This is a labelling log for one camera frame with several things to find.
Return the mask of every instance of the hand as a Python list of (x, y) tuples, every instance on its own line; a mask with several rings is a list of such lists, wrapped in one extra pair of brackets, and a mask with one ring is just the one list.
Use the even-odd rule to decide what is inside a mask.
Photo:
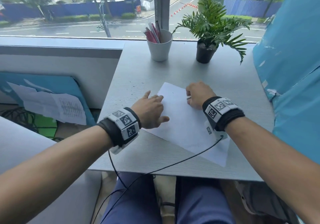
[(197, 83), (193, 82), (189, 86), (187, 86), (186, 95), (191, 96), (191, 98), (188, 99), (187, 103), (191, 107), (199, 110), (202, 110), (202, 105), (207, 99), (216, 96), (212, 89), (202, 81)]
[(132, 105), (131, 109), (140, 119), (141, 127), (145, 129), (157, 128), (163, 122), (168, 122), (168, 116), (161, 116), (163, 104), (161, 103), (163, 96), (154, 95), (148, 98), (150, 91)]

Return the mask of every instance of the wrist strap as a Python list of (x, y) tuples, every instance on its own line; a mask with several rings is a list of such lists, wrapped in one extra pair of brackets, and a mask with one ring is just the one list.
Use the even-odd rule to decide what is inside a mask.
[(107, 115), (97, 125), (108, 133), (114, 147), (123, 149), (138, 136), (141, 124), (132, 109), (122, 108)]
[(203, 103), (202, 109), (216, 131), (224, 131), (231, 121), (245, 116), (240, 107), (226, 97), (211, 97)]

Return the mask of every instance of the plant pot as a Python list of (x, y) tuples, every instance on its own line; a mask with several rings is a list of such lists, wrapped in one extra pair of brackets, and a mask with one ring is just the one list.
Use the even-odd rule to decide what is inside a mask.
[(202, 43), (202, 40), (198, 40), (197, 43), (197, 55), (195, 57), (195, 59), (202, 63), (202, 64), (206, 64), (209, 63), (209, 61), (211, 60), (212, 56), (214, 55), (214, 53), (217, 51), (218, 46), (214, 49), (208, 49), (208, 48), (201, 48), (199, 46), (199, 44)]

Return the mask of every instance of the blue board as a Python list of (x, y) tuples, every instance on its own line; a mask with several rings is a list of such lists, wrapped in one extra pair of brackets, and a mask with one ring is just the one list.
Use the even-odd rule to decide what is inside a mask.
[(320, 0), (284, 0), (253, 49), (273, 133), (320, 164)]
[(23, 73), (0, 72), (0, 90), (12, 97), (17, 103), (23, 107), (23, 101), (9, 86), (10, 83), (30, 87), (38, 92), (48, 93), (66, 93), (76, 96), (84, 109), (87, 125), (96, 125), (94, 118), (88, 108), (85, 98), (83, 97), (78, 84), (71, 76), (53, 76), (53, 75), (33, 75)]

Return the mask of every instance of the tabletop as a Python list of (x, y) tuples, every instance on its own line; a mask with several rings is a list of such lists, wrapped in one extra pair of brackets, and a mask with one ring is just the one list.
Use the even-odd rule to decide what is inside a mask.
[[(167, 61), (150, 58), (146, 41), (127, 41), (115, 70), (99, 121), (122, 107), (130, 107), (151, 90), (157, 94), (164, 82), (185, 88), (202, 80), (221, 96), (239, 105), (246, 116), (268, 131), (274, 126), (273, 108), (268, 101), (253, 64), (252, 49), (240, 65), (235, 50), (219, 47), (208, 64), (195, 60), (197, 43), (173, 41)], [(121, 153), (112, 155), (117, 171), (148, 173), (176, 163), (193, 153), (158, 138), (144, 130)], [(100, 157), (89, 169), (113, 171), (108, 154)], [(194, 176), (221, 179), (262, 181), (233, 141), (230, 142), (226, 167), (221, 167), (200, 156), (194, 157), (156, 174)]]

